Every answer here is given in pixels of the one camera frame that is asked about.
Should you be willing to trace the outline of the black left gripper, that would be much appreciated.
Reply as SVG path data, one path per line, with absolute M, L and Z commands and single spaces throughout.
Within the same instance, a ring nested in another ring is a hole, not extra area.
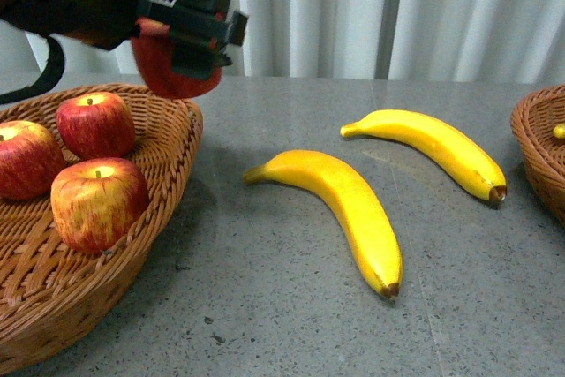
M 228 45 L 242 46 L 248 16 L 229 12 L 231 0 L 139 0 L 139 16 L 194 36 L 172 39 L 171 70 L 196 80 L 232 65 Z

